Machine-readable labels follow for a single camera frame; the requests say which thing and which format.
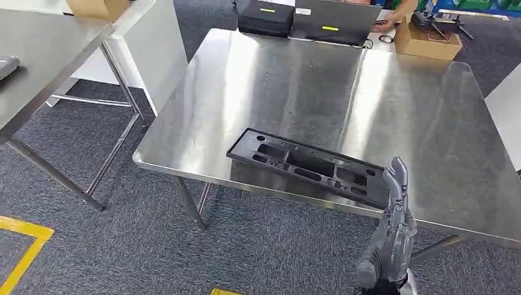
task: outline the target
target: white wall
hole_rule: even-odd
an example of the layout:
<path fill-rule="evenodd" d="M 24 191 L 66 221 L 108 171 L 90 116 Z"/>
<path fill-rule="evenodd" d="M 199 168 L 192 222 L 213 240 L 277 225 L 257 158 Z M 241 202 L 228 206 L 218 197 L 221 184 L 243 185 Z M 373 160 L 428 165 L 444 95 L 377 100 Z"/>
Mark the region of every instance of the white wall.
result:
<path fill-rule="evenodd" d="M 516 170 L 521 170 L 521 65 L 485 99 Z"/>

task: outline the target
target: gray mechanical hand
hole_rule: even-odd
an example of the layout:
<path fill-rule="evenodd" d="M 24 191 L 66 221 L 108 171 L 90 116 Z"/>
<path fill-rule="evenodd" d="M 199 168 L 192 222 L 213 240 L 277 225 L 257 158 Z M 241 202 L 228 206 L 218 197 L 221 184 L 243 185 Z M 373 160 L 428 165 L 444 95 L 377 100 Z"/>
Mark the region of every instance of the gray mechanical hand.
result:
<path fill-rule="evenodd" d="M 417 231 L 407 203 L 407 167 L 400 157 L 385 167 L 383 179 L 389 185 L 389 205 L 357 265 L 358 281 L 366 289 L 378 280 L 399 284 L 405 279 Z"/>

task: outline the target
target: person's hand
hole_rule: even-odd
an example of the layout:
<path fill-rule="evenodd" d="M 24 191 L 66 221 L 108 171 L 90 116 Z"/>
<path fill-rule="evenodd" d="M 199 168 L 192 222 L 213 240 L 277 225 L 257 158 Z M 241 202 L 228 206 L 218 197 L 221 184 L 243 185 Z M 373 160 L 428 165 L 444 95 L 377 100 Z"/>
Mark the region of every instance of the person's hand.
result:
<path fill-rule="evenodd" d="M 385 33 L 391 31 L 394 27 L 394 21 L 385 20 L 384 22 L 375 23 L 372 27 L 371 32 L 373 33 Z"/>

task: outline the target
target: black device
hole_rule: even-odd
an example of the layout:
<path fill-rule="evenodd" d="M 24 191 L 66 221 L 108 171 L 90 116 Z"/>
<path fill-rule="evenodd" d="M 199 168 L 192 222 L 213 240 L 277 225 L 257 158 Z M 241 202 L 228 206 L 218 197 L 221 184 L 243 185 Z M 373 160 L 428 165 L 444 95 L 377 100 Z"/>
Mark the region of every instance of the black device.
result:
<path fill-rule="evenodd" d="M 410 17 L 410 22 L 412 22 L 418 30 L 423 32 L 435 31 L 445 40 L 448 39 L 447 34 L 458 32 L 462 32 L 465 37 L 474 40 L 474 37 L 465 29 L 465 23 L 460 20 L 459 15 L 453 20 L 448 20 L 446 18 L 436 18 L 434 15 L 424 12 L 415 12 Z"/>
<path fill-rule="evenodd" d="M 282 136 L 247 128 L 226 156 L 374 208 L 384 209 L 389 202 L 382 167 Z"/>
<path fill-rule="evenodd" d="M 292 37 L 362 46 L 380 6 L 334 0 L 296 0 Z"/>
<path fill-rule="evenodd" d="M 242 33 L 288 37 L 293 25 L 295 7 L 252 0 L 238 18 Z"/>

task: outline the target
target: stainless steel table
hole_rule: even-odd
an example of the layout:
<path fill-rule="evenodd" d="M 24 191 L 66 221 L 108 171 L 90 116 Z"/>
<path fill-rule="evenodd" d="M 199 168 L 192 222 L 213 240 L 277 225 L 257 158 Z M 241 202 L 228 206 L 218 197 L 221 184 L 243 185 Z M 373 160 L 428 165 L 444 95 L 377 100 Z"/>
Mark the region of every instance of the stainless steel table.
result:
<path fill-rule="evenodd" d="M 173 176 L 199 227 L 181 177 L 377 217 L 227 158 L 246 127 L 380 166 L 401 155 L 415 219 L 453 234 L 413 261 L 465 237 L 521 248 L 521 183 L 465 63 L 212 29 L 133 156 Z"/>
<path fill-rule="evenodd" d="M 134 123 L 141 119 L 142 125 L 146 126 L 146 121 L 130 94 L 119 68 L 103 43 L 113 32 L 112 26 L 101 20 L 0 9 L 0 28 L 2 28 L 0 29 L 0 55 L 13 55 L 21 61 L 20 68 L 0 81 L 0 144 L 6 143 L 82 200 L 97 210 L 102 210 L 103 207 L 92 198 L 94 190 Z M 14 134 L 97 48 L 100 48 L 106 57 L 128 103 L 73 96 L 60 98 L 132 107 L 134 116 L 110 151 L 90 187 L 84 191 L 27 145 L 16 139 Z"/>

